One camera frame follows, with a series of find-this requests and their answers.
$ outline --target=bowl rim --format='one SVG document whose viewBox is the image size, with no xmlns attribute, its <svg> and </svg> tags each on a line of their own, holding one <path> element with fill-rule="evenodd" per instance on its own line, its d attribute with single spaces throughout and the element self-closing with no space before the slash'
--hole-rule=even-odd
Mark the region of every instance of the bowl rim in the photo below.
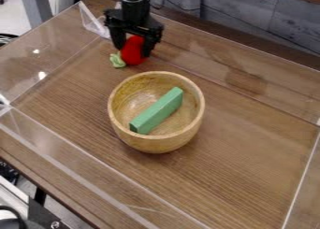
<svg viewBox="0 0 320 229">
<path fill-rule="evenodd" d="M 123 84 L 126 82 L 128 82 L 131 79 L 135 79 L 135 78 L 139 78 L 142 76 L 147 76 L 147 75 L 170 75 L 170 76 L 174 76 L 182 80 L 185 80 L 195 89 L 197 93 L 198 93 L 198 101 L 199 101 L 199 109 L 198 109 L 198 114 L 195 116 L 195 118 L 193 119 L 191 123 L 181 130 L 178 130 L 176 132 L 171 133 L 171 134 L 167 134 L 167 135 L 160 135 L 160 136 L 148 136 L 148 135 L 140 135 L 138 133 L 134 133 L 132 131 L 130 131 L 127 128 L 123 127 L 123 125 L 119 123 L 119 121 L 116 120 L 116 117 L 115 117 L 115 114 L 114 114 L 114 111 L 111 109 L 111 104 L 112 104 L 112 99 L 115 97 L 115 94 L 119 90 L 119 88 L 123 86 Z M 143 138 L 143 139 L 164 139 L 164 138 L 172 138 L 175 136 L 179 136 L 182 135 L 185 132 L 187 132 L 191 128 L 194 128 L 194 126 L 197 125 L 198 121 L 201 121 L 201 118 L 202 118 L 202 115 L 203 115 L 203 111 L 205 111 L 205 97 L 203 97 L 203 93 L 199 89 L 199 87 L 197 86 L 197 84 L 190 80 L 187 79 L 185 76 L 176 74 L 176 73 L 172 73 L 172 72 L 168 72 L 168 71 L 147 71 L 147 72 L 143 72 L 143 73 L 139 73 L 139 74 L 135 74 L 134 76 L 126 78 L 122 83 L 115 87 L 115 89 L 112 90 L 110 96 L 108 96 L 108 100 L 107 100 L 107 113 L 108 113 L 108 118 L 110 120 L 112 121 L 112 123 L 116 125 L 116 127 L 128 135 L 134 136 L 134 137 L 139 137 L 139 138 Z"/>
</svg>

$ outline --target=red object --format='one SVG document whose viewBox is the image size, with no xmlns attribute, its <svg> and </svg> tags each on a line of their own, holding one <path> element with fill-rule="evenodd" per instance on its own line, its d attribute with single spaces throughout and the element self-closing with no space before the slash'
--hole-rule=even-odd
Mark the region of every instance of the red object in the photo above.
<svg viewBox="0 0 320 229">
<path fill-rule="evenodd" d="M 140 36 L 131 36 L 124 42 L 124 46 L 120 50 L 122 60 L 126 64 L 138 65 L 146 58 L 140 57 L 140 49 L 144 39 Z"/>
</svg>

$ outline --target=green block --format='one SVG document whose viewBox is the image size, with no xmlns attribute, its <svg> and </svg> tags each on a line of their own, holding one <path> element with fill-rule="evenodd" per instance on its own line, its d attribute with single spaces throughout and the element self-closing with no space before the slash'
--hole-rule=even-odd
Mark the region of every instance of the green block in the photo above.
<svg viewBox="0 0 320 229">
<path fill-rule="evenodd" d="M 183 90 L 174 87 L 164 96 L 128 123 L 130 130 L 147 135 L 182 104 Z"/>
</svg>

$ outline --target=gray wall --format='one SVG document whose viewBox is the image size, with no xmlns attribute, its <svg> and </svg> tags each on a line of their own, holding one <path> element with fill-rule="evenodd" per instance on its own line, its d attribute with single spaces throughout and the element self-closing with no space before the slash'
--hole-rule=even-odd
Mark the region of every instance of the gray wall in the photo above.
<svg viewBox="0 0 320 229">
<path fill-rule="evenodd" d="M 166 6 L 320 53 L 320 5 L 302 0 L 167 0 Z"/>
</svg>

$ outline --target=wooden bowl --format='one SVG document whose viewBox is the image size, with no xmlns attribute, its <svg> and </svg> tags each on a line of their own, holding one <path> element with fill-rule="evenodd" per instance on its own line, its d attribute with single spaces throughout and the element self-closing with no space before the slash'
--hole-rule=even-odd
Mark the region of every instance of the wooden bowl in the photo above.
<svg viewBox="0 0 320 229">
<path fill-rule="evenodd" d="M 148 135 L 128 130 L 128 123 L 140 112 L 175 87 L 183 90 L 179 109 Z M 186 77 L 162 71 L 127 78 L 112 91 L 107 112 L 114 130 L 134 149 L 164 153 L 182 147 L 195 135 L 205 111 L 205 99 L 197 84 Z"/>
</svg>

